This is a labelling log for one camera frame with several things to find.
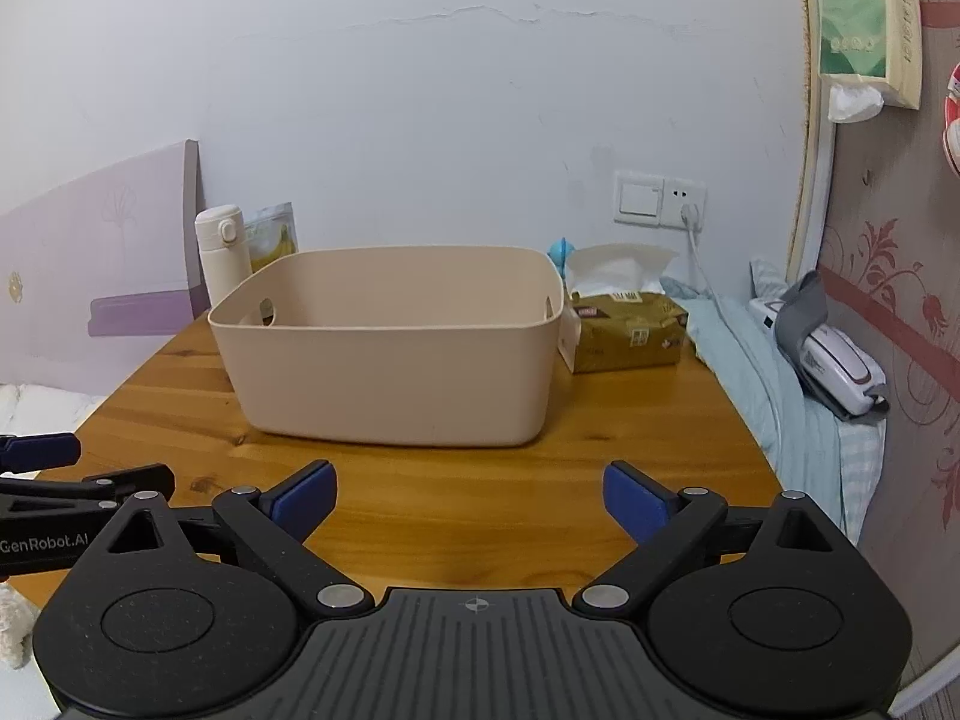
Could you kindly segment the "beige plastic storage bin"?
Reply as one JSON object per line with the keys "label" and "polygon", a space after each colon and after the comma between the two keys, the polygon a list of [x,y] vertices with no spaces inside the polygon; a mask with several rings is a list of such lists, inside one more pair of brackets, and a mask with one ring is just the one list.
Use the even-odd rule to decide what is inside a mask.
{"label": "beige plastic storage bin", "polygon": [[208,323],[263,433],[501,447],[544,427],[565,298],[539,250],[313,250],[254,273]]}

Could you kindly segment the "cream thermos bottle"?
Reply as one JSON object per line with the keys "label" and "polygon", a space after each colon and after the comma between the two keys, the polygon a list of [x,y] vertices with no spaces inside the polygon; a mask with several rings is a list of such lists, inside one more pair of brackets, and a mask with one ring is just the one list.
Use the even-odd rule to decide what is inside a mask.
{"label": "cream thermos bottle", "polygon": [[252,275],[244,216],[236,205],[212,206],[194,226],[210,305],[217,305]]}

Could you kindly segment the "gold tissue pack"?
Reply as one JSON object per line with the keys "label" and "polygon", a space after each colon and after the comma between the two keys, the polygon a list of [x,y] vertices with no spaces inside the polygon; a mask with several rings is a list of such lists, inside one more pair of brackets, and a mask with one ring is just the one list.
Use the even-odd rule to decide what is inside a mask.
{"label": "gold tissue pack", "polygon": [[675,366],[688,314],[661,277],[677,254],[646,244],[568,249],[558,351],[571,374]]}

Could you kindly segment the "green hanging tissue box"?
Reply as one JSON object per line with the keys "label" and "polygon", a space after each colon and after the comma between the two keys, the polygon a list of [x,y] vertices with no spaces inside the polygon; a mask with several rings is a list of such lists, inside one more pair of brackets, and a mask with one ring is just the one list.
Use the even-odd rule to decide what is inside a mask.
{"label": "green hanging tissue box", "polygon": [[919,0],[818,0],[818,15],[833,124],[866,122],[885,107],[921,107]]}

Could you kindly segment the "blue toy figurine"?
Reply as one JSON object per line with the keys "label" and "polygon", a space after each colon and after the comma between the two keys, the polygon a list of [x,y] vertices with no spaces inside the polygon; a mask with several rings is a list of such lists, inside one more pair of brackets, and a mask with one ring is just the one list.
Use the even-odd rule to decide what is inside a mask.
{"label": "blue toy figurine", "polygon": [[569,255],[573,254],[574,250],[576,250],[576,247],[567,238],[558,239],[548,248],[548,258],[562,278],[566,278],[566,264]]}

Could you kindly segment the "light blue bedding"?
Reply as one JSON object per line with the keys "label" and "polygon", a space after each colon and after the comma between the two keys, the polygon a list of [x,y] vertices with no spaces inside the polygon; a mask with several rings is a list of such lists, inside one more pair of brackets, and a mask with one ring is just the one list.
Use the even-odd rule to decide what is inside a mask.
{"label": "light blue bedding", "polygon": [[688,314],[688,336],[781,486],[809,493],[859,543],[884,470],[885,424],[841,421],[804,394],[796,372],[747,305],[663,277]]}

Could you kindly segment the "purple white headboard panel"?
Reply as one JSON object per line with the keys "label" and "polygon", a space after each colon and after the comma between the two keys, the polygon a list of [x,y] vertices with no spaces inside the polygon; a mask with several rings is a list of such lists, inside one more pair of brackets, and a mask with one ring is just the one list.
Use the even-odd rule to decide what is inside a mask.
{"label": "purple white headboard panel", "polygon": [[3,213],[3,382],[110,394],[203,314],[197,195],[185,140]]}

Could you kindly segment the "white wall switch socket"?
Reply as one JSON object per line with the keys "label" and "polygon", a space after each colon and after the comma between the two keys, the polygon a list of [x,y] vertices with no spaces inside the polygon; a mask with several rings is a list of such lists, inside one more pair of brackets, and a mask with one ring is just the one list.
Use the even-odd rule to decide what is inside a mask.
{"label": "white wall switch socket", "polygon": [[633,226],[700,231],[706,220],[706,185],[677,177],[619,169],[613,172],[613,221]]}

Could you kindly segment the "red white hanging object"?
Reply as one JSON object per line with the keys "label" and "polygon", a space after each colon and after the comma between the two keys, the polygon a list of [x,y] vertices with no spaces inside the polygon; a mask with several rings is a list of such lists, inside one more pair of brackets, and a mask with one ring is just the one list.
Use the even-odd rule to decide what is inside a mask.
{"label": "red white hanging object", "polygon": [[944,99],[942,148],[955,176],[960,176],[960,65],[953,67]]}

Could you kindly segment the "banana snack pouch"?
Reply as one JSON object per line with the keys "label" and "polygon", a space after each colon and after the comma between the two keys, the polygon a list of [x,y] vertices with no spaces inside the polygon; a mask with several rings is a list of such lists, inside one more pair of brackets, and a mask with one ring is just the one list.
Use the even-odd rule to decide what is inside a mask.
{"label": "banana snack pouch", "polygon": [[295,213],[290,202],[256,211],[245,222],[244,229],[252,271],[298,252]]}

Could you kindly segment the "white blood pressure monitor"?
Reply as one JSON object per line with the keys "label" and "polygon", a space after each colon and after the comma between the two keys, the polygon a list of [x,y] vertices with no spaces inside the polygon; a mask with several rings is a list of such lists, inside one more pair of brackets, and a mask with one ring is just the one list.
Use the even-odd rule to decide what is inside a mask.
{"label": "white blood pressure monitor", "polygon": [[853,340],[822,323],[800,345],[799,372],[805,392],[844,421],[878,421],[889,411],[882,367]]}

